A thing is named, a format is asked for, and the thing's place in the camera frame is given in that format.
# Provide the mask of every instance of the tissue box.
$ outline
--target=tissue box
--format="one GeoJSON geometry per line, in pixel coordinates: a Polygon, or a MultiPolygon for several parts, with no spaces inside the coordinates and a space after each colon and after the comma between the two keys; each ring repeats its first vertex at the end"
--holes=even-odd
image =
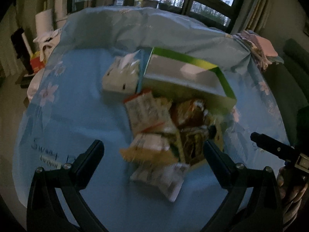
{"type": "Polygon", "coordinates": [[[214,114],[227,114],[236,104],[234,92],[217,65],[157,47],[149,57],[142,88],[174,102],[205,99],[207,109],[214,114]]]}

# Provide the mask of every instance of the paper towel roll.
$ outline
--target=paper towel roll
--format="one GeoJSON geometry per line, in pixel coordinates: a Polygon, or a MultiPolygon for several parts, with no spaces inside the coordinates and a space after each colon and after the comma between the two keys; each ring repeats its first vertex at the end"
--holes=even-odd
{"type": "Polygon", "coordinates": [[[53,31],[53,12],[51,9],[36,14],[37,36],[53,31]]]}

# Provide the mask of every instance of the curtain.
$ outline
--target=curtain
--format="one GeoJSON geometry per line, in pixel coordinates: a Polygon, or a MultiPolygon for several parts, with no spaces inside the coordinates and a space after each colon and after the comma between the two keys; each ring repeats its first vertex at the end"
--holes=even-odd
{"type": "Polygon", "coordinates": [[[11,35],[17,29],[16,10],[11,5],[0,22],[0,64],[6,77],[21,73],[24,69],[21,61],[16,59],[17,54],[11,42],[11,35]]]}
{"type": "Polygon", "coordinates": [[[266,25],[273,1],[274,0],[256,0],[256,5],[251,12],[246,30],[252,30],[256,33],[261,32],[266,25]]]}

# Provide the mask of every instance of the wall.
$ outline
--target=wall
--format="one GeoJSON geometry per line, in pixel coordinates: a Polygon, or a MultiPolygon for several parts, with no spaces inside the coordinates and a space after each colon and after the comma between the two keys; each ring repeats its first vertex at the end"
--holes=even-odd
{"type": "MultiPolygon", "coordinates": [[[[20,26],[25,30],[33,51],[37,46],[32,42],[36,38],[35,15],[43,11],[44,0],[16,0],[17,17],[20,26]]],[[[0,22],[0,63],[6,76],[21,72],[23,65],[16,59],[16,53],[10,40],[10,36],[18,29],[16,23],[16,10],[10,6],[4,18],[0,22]]]]}
{"type": "Polygon", "coordinates": [[[274,0],[274,4],[261,36],[269,39],[279,55],[289,38],[294,38],[309,52],[309,37],[302,31],[306,14],[297,0],[274,0]]]}

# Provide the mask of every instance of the red-edged packet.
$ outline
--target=red-edged packet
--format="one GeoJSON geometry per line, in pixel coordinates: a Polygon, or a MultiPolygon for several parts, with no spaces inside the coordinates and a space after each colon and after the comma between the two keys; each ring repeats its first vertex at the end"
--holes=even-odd
{"type": "Polygon", "coordinates": [[[143,90],[124,101],[130,120],[131,130],[135,137],[138,133],[147,132],[165,123],[151,90],[143,90]]]}

